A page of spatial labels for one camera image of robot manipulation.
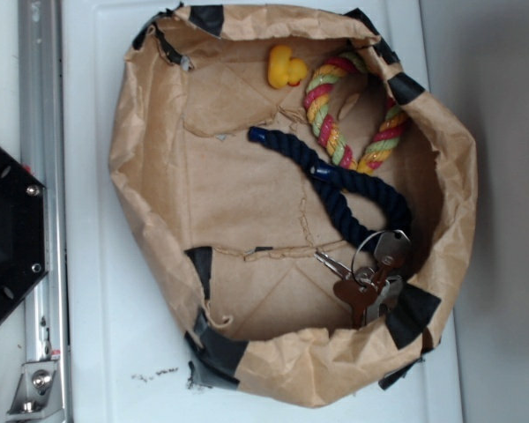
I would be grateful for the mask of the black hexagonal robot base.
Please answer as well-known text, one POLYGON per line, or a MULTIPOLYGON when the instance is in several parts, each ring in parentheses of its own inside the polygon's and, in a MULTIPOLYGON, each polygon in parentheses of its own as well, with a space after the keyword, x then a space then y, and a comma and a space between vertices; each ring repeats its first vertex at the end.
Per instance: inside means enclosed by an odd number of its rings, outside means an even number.
POLYGON ((45 192, 0 147, 0 325, 48 272, 45 192))

